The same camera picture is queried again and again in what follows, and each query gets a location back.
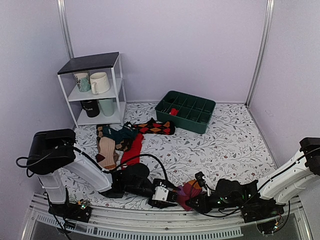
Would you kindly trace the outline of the maroon striped sock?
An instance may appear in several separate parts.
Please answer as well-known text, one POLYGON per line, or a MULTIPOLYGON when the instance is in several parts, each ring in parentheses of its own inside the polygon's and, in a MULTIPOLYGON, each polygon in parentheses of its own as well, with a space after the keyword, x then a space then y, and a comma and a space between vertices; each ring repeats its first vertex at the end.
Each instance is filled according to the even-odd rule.
POLYGON ((186 201, 194 198, 202 193, 202 188, 199 186, 198 182, 190 180, 184 185, 180 185, 179 190, 176 190, 177 199, 176 202, 187 212, 191 211, 192 208, 186 204, 186 201))

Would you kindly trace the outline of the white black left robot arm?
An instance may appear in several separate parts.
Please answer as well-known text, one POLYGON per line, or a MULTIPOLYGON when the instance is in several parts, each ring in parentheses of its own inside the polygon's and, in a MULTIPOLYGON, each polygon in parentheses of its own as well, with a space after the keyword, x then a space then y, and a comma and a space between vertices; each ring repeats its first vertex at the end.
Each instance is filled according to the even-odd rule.
POLYGON ((143 163, 124 163, 107 169, 102 166, 104 159, 101 156, 94 160, 77 147, 75 132, 66 128, 37 132, 32 139, 26 168, 38 176, 49 201, 63 217, 70 217, 75 210, 59 169, 76 174, 106 198, 119 199, 131 193, 146 197, 150 206, 159 209, 177 205, 178 187, 169 181, 166 173, 164 179, 150 181, 150 170, 143 163))

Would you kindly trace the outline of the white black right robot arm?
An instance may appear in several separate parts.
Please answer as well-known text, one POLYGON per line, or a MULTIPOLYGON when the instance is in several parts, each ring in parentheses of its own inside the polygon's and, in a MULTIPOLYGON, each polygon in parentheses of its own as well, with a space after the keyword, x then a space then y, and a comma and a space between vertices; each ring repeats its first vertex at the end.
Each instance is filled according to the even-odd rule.
POLYGON ((239 208, 269 218, 289 200, 303 191, 308 183, 320 178, 320 139, 305 137, 294 156, 271 174, 241 184, 221 178, 215 190, 191 197, 186 205, 207 214, 213 209, 239 208))

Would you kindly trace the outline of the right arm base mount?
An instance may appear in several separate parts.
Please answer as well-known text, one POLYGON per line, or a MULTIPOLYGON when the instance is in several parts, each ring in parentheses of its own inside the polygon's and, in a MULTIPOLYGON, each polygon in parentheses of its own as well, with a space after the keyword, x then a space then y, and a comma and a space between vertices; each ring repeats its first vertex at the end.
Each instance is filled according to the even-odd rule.
POLYGON ((241 209, 241 215, 245 223, 274 218, 272 221, 256 224, 257 230, 264 236, 273 235, 282 230, 287 224, 290 214, 290 201, 278 205, 272 199, 247 204, 241 209))

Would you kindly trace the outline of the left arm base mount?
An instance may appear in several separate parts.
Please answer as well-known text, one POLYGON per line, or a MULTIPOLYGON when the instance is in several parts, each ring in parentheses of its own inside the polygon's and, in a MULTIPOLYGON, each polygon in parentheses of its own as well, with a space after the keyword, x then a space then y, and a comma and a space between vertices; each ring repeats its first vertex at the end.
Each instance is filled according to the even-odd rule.
POLYGON ((50 202, 48 212, 67 220, 88 223, 91 217, 92 208, 90 206, 82 208, 79 204, 71 203, 69 201, 66 201, 63 204, 53 204, 50 202))

